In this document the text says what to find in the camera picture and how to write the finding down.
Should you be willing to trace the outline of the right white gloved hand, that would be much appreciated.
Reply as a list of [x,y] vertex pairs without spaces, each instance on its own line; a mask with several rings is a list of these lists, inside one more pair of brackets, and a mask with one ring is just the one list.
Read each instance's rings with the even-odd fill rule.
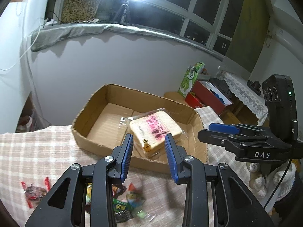
[[[268,200],[277,184],[280,182],[288,163],[276,168],[269,175],[261,173],[261,165],[258,163],[246,163],[247,169],[250,172],[249,188],[258,200]],[[295,181],[296,166],[291,163],[288,171],[283,178],[279,188],[277,189],[277,196],[273,196],[275,201],[282,200],[290,193]]]

